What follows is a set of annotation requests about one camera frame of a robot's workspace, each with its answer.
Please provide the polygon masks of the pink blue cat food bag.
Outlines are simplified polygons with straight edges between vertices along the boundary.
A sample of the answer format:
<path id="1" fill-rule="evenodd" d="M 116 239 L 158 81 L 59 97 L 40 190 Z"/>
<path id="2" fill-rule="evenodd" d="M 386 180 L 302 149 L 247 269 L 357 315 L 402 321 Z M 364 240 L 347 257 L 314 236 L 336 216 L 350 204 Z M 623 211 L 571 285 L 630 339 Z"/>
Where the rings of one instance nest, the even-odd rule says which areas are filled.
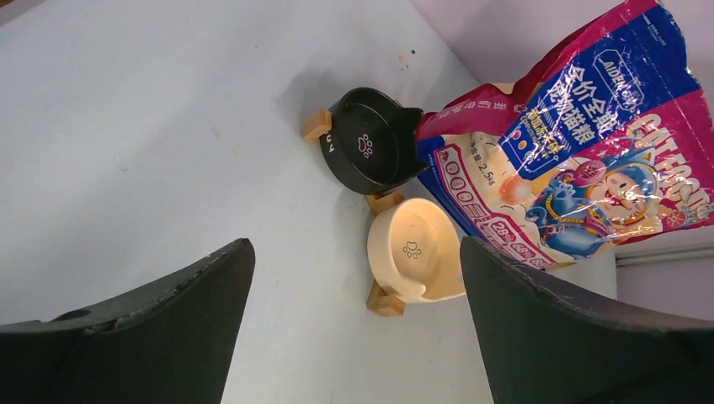
<path id="1" fill-rule="evenodd" d="M 713 127 L 673 15 L 625 1 L 512 85 L 417 130 L 425 188 L 463 231 L 533 268 L 713 223 Z"/>

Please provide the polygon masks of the cream cat-shaped pet bowl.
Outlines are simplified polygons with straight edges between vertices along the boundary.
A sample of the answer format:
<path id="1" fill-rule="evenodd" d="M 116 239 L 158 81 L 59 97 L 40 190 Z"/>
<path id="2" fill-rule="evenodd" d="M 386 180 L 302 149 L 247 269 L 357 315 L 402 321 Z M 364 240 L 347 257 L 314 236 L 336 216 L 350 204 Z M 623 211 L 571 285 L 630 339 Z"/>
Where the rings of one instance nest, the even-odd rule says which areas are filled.
<path id="1" fill-rule="evenodd" d="M 461 297 L 461 239 L 436 203 L 406 199 L 377 214 L 367 237 L 367 257 L 376 283 L 406 304 Z"/>

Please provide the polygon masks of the black cat-shaped pet bowl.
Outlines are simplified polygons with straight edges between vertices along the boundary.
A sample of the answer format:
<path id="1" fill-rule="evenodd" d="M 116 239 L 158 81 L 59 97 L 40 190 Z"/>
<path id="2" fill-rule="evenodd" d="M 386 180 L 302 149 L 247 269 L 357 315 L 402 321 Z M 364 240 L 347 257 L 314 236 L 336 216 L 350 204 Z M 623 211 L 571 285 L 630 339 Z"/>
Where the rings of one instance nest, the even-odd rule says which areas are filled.
<path id="1" fill-rule="evenodd" d="M 384 194 L 428 168 L 418 157 L 416 140 L 422 109 L 403 107 L 379 90 L 360 87 L 328 111 L 332 126 L 319 144 L 331 173 L 347 189 Z"/>

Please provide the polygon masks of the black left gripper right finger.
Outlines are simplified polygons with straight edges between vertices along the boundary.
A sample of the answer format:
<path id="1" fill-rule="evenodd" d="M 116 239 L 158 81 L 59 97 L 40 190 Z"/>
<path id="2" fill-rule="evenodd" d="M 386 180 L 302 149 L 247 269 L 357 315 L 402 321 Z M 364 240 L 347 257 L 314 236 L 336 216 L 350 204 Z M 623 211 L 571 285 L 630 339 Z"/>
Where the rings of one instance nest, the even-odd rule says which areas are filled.
<path id="1" fill-rule="evenodd" d="M 712 322 L 596 294 L 477 237 L 460 258 L 495 402 L 712 402 Z"/>

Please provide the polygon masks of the wooden bowl stand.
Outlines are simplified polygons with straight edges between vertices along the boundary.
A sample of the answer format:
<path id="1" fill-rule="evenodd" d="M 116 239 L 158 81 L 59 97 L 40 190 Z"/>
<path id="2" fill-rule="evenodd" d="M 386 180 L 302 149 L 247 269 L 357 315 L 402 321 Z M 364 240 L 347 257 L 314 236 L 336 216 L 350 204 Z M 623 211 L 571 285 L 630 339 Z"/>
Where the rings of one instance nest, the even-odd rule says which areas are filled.
<path id="1" fill-rule="evenodd" d="M 319 144 L 320 138 L 331 129 L 331 112 L 327 109 L 319 109 L 303 122 L 301 135 L 304 141 Z M 364 198 L 373 215 L 397 206 L 405 199 L 400 189 L 381 195 L 365 195 Z M 406 308 L 406 303 L 400 300 L 395 292 L 382 288 L 376 280 L 371 286 L 365 305 L 369 311 L 384 317 L 402 316 Z"/>

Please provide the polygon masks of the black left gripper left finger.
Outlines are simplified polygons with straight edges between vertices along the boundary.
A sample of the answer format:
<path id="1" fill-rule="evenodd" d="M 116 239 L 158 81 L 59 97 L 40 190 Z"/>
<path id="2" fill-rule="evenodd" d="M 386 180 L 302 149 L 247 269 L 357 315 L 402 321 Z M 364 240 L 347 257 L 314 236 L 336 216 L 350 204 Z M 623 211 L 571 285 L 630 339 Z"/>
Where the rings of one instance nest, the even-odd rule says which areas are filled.
<path id="1" fill-rule="evenodd" d="M 3 325 L 2 402 L 220 402 L 254 267 L 240 238 L 48 322 Z"/>

